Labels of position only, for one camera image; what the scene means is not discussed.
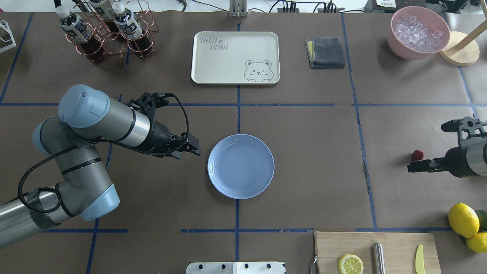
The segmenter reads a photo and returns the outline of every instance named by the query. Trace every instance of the light blue joint cap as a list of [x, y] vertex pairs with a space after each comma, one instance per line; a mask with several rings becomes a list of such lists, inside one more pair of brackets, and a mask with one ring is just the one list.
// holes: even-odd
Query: light blue joint cap
[[32, 133], [32, 142], [34, 143], [34, 146], [37, 148], [37, 150], [39, 150], [40, 152], [42, 152], [42, 154], [46, 156], [51, 156], [52, 154], [50, 154], [42, 145], [42, 142], [40, 141], [40, 131], [42, 130], [42, 126], [44, 125], [44, 123], [49, 120], [49, 118], [45, 119], [41, 124], [39, 124], [34, 130], [34, 133]]
[[110, 98], [102, 91], [78, 84], [61, 98], [57, 115], [75, 128], [87, 128], [100, 122], [110, 108]]
[[87, 222], [92, 221], [114, 210], [119, 203], [120, 199], [115, 190], [115, 185], [112, 184], [81, 213], [81, 217]]

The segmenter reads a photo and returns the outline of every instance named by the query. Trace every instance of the tabletop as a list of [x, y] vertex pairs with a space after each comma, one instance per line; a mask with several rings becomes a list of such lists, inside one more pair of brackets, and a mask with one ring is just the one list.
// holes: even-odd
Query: tabletop
[[[94, 65], [78, 54], [53, 13], [0, 13], [18, 43], [1, 54], [0, 200], [14, 198], [24, 172], [43, 159], [34, 128], [56, 114], [67, 89], [82, 83], [128, 102], [171, 92], [185, 105], [202, 155], [154, 158], [97, 145], [120, 205], [92, 222], [74, 217], [0, 251], [2, 273], [184, 273], [190, 262], [280, 261], [305, 273], [313, 232], [433, 233], [442, 273], [484, 273], [449, 228], [457, 202], [486, 209], [485, 179], [448, 172], [408, 173], [414, 150], [443, 157], [456, 135], [440, 125], [487, 118], [487, 35], [481, 55], [457, 67], [439, 55], [407, 61], [388, 48], [388, 14], [154, 12], [158, 51], [147, 61], [107, 57]], [[451, 30], [470, 32], [485, 17], [444, 14]], [[193, 38], [200, 31], [270, 31], [279, 38], [281, 78], [274, 85], [198, 85], [191, 80]], [[305, 41], [340, 37], [344, 69], [309, 68]], [[158, 111], [171, 132], [185, 130], [179, 107]], [[206, 171], [211, 149], [233, 134], [261, 139], [275, 174], [260, 195], [219, 193]], [[24, 189], [62, 181], [53, 162]]]

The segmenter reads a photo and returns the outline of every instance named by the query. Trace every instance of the white label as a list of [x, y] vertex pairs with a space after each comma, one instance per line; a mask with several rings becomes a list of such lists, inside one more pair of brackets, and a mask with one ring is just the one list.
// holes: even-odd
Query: white label
[[388, 7], [388, 8], [395, 8], [395, 0], [376, 0], [377, 5]]
[[91, 29], [81, 20], [80, 16], [76, 17], [76, 22], [71, 26], [63, 26], [61, 28], [66, 32], [69, 38], [77, 43], [81, 44], [88, 40], [88, 38], [92, 35]]
[[132, 12], [132, 17], [126, 23], [115, 21], [125, 37], [134, 40], [142, 36], [142, 27], [140, 26], [135, 14]]
[[94, 10], [105, 21], [113, 21], [115, 13], [113, 12], [112, 5], [108, 0], [103, 0], [100, 3], [91, 2]]

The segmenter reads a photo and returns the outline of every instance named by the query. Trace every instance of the yellow knife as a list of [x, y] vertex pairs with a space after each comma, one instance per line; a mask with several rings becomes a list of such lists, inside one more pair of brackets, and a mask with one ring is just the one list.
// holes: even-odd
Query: yellow knife
[[423, 257], [423, 245], [418, 245], [416, 250], [416, 259], [414, 259], [414, 268], [418, 274], [425, 274], [425, 261]]

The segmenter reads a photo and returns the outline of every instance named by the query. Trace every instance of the bottle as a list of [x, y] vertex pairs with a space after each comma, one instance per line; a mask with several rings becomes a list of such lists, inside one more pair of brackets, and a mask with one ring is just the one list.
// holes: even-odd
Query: bottle
[[115, 12], [114, 22], [129, 39], [130, 48], [139, 57], [147, 58], [152, 52], [152, 44], [147, 35], [143, 35], [144, 31], [133, 11], [124, 8], [120, 2], [113, 2], [112, 8]]
[[[103, 19], [108, 30], [112, 33], [120, 33], [120, 29], [113, 21], [115, 13], [112, 9], [112, 0], [90, 0], [90, 3], [93, 6], [95, 12], [98, 13], [98, 15], [100, 15], [100, 17]], [[117, 39], [120, 41], [125, 40], [121, 35], [118, 35]]]
[[103, 60], [105, 50], [101, 42], [95, 39], [92, 30], [86, 25], [81, 17], [70, 12], [66, 7], [59, 6], [56, 8], [59, 16], [59, 25], [70, 39], [79, 45], [86, 54], [86, 57], [94, 62]]

